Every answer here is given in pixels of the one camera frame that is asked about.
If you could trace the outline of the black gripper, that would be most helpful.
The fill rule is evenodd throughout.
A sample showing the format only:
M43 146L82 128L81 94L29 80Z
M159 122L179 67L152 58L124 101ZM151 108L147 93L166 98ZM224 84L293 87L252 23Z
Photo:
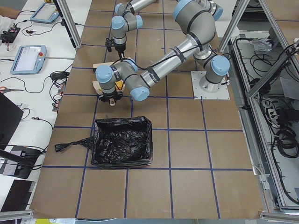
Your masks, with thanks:
M105 46L109 53L112 52L112 47L114 47L116 49L116 51L118 52L119 58L120 59L124 58L124 51L126 50L125 42L124 43L116 43L114 38L111 38L111 39L106 38Z
M116 103L122 97L123 97L123 92L122 91L116 91L116 90L114 90L111 93L103 93L103 94L98 96L100 101L109 102L109 103Z

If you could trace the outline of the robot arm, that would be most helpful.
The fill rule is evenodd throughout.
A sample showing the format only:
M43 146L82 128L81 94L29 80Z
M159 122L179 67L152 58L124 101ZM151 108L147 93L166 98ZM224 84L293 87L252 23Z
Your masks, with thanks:
M140 69L135 61L124 56L126 49L126 34L143 26L143 20L137 13L152 4L151 0L131 0L126 4L117 4L116 16L112 18L113 37L106 39L106 48L115 48L119 59L111 65L102 64L95 69L95 75L100 85L99 99L114 106L123 96L116 83L122 81L122 86L130 91L136 101L145 100L150 94L150 88L160 82L188 58L193 57L205 70L206 74L200 80L201 88L206 92L217 92L230 68L229 60L210 49L210 42L216 35L217 21L223 9L211 0L179 0L172 14L174 21L185 34L185 39L171 48L171 51L155 64Z
M127 32L143 27L142 17L137 13L153 3L156 3L156 1L131 0L126 4L119 3L115 6L116 16L111 21L112 37L107 38L105 42L108 52L115 48L119 58L125 58Z

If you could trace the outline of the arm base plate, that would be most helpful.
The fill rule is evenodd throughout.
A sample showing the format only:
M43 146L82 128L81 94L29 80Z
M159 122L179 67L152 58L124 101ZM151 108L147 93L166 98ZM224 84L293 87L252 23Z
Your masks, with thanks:
M205 71L191 71L194 99L230 100L225 77L218 84L206 80Z

